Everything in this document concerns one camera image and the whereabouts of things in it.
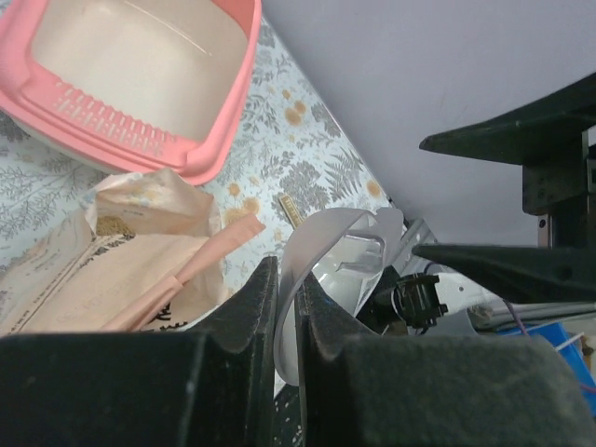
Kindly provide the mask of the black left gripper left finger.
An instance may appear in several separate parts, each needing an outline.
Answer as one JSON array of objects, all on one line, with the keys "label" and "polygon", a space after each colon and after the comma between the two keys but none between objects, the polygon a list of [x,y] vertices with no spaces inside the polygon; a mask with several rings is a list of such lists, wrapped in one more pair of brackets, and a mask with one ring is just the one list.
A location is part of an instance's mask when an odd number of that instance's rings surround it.
[{"label": "black left gripper left finger", "polygon": [[1,341],[5,446],[267,446],[278,261],[184,332]]}]

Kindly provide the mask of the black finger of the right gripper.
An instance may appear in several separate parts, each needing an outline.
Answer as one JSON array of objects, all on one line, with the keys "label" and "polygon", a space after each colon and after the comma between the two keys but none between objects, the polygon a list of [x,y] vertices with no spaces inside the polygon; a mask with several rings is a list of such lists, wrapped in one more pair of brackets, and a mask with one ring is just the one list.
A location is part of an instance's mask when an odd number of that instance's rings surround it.
[{"label": "black finger of the right gripper", "polygon": [[593,303],[595,250],[417,245],[412,254],[442,264],[513,304]]},{"label": "black finger of the right gripper", "polygon": [[595,75],[503,115],[425,137],[435,154],[529,166],[595,126]]}]

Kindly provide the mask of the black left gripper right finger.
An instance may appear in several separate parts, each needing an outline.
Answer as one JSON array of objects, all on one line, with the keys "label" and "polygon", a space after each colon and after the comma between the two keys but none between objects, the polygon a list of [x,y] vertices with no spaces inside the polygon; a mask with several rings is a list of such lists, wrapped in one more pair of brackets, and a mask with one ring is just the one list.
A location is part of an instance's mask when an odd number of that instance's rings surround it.
[{"label": "black left gripper right finger", "polygon": [[307,446],[591,446],[595,423],[543,340],[382,336],[313,276],[297,293]]}]

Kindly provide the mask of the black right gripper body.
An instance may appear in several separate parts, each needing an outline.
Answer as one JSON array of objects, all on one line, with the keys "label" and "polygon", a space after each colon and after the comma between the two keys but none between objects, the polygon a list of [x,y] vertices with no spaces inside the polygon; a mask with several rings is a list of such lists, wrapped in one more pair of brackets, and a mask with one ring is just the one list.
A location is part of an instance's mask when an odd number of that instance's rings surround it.
[{"label": "black right gripper body", "polygon": [[585,128],[522,131],[522,210],[537,218],[540,247],[595,246],[595,144]]}]

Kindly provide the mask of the clear plastic litter scoop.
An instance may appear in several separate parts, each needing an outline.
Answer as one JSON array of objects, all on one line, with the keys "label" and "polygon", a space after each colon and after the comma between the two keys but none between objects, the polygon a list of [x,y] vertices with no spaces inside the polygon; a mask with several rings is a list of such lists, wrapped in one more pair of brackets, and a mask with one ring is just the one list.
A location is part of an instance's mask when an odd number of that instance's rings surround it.
[{"label": "clear plastic litter scoop", "polygon": [[289,386],[299,384],[294,297],[313,274],[339,306],[355,317],[381,279],[404,254],[404,217],[393,207],[377,211],[334,208],[306,219],[288,213],[293,232],[281,260],[274,363]]}]

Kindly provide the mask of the peach cat litter bag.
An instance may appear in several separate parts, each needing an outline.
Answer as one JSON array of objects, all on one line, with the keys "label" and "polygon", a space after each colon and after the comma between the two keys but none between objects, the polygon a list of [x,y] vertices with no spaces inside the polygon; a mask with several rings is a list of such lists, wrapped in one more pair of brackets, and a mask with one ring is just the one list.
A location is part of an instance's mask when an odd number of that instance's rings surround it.
[{"label": "peach cat litter bag", "polygon": [[222,224],[175,172],[99,183],[1,281],[1,332],[171,331],[228,298],[221,264],[263,231]]}]

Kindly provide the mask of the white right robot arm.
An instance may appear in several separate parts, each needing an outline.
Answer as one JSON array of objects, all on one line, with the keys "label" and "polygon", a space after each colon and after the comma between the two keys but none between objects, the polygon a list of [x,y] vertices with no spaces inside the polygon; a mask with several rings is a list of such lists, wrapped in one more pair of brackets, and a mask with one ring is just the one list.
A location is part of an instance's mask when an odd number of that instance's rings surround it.
[{"label": "white right robot arm", "polygon": [[418,245],[442,271],[376,297],[415,336],[351,317],[313,279],[296,298],[306,446],[591,446],[595,421],[561,350],[516,335],[438,335],[438,319],[506,304],[595,300],[595,78],[478,124],[426,137],[425,151],[522,168],[522,209],[545,218],[542,247]]}]

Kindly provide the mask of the pink cat litter box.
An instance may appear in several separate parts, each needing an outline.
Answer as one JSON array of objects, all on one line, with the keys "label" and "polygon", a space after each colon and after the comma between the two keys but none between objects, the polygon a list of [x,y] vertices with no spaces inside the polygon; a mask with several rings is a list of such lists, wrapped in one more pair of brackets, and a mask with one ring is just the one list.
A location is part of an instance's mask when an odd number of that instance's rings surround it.
[{"label": "pink cat litter box", "polygon": [[1,108],[106,172],[221,171],[251,83],[258,1],[12,1]]}]

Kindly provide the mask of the floral patterned table mat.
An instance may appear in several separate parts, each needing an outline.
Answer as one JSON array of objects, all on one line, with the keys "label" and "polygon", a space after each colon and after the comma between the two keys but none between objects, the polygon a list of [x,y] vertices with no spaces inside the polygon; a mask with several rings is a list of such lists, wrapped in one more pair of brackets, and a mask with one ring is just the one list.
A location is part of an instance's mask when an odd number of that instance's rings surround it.
[{"label": "floral patterned table mat", "polygon": [[[1,264],[8,266],[74,210],[102,174],[1,120]],[[238,289],[291,233],[280,196],[303,215],[335,207],[376,210],[386,193],[301,73],[274,29],[261,26],[251,90],[230,154],[206,186],[224,223],[252,212],[265,229],[223,266]]]}]

